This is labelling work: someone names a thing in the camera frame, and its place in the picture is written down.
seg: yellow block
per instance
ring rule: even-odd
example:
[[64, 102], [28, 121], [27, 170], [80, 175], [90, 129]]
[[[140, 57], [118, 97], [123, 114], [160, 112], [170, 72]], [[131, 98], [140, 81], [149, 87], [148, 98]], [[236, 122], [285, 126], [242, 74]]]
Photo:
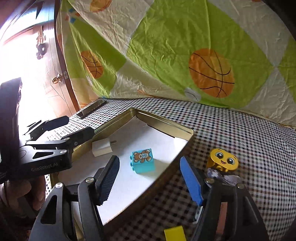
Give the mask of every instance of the yellow block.
[[165, 229], [165, 238], [167, 241], [186, 241], [182, 226]]

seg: blue gripper pad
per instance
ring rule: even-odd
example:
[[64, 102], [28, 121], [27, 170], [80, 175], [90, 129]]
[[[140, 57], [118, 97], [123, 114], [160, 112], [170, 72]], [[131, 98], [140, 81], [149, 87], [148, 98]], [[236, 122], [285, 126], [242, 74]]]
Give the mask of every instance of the blue gripper pad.
[[180, 159], [180, 169], [192, 200], [200, 206], [203, 202], [201, 185], [184, 156]]

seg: silver screw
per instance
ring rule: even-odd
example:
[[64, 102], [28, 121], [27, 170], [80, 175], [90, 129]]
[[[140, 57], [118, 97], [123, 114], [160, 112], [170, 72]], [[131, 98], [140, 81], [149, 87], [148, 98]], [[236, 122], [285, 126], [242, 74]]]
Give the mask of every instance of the silver screw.
[[94, 178], [93, 177], [88, 177], [87, 179], [85, 179], [85, 181], [87, 183], [92, 183], [94, 181]]
[[215, 180], [213, 178], [206, 178], [205, 182], [208, 184], [213, 184], [215, 182]]
[[242, 184], [242, 183], [238, 183], [238, 184], [237, 184], [237, 187], [238, 187], [239, 189], [244, 189], [244, 184]]
[[56, 188], [61, 188], [62, 186], [63, 186], [62, 183], [57, 183], [57, 184], [55, 185]]

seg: human hand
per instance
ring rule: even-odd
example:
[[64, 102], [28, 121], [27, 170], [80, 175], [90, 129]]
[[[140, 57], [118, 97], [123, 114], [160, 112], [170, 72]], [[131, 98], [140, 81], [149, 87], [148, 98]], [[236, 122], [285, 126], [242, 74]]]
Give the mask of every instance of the human hand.
[[35, 178], [32, 185], [28, 180], [7, 181], [5, 189], [4, 184], [0, 185], [0, 197], [7, 207], [22, 214], [17, 199], [30, 192], [33, 196], [31, 205], [35, 210], [39, 210], [45, 200], [45, 188], [44, 176]]

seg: cartoon eye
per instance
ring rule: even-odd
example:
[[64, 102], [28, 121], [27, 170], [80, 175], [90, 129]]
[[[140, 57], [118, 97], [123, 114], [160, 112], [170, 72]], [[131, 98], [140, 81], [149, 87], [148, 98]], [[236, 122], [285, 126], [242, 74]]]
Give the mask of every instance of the cartoon eye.
[[234, 165], [234, 160], [231, 157], [227, 159], [227, 162], [231, 165]]
[[215, 156], [218, 157], [219, 159], [222, 159], [222, 158], [223, 158], [223, 154], [222, 154], [222, 152], [217, 152], [217, 153], [215, 154]]

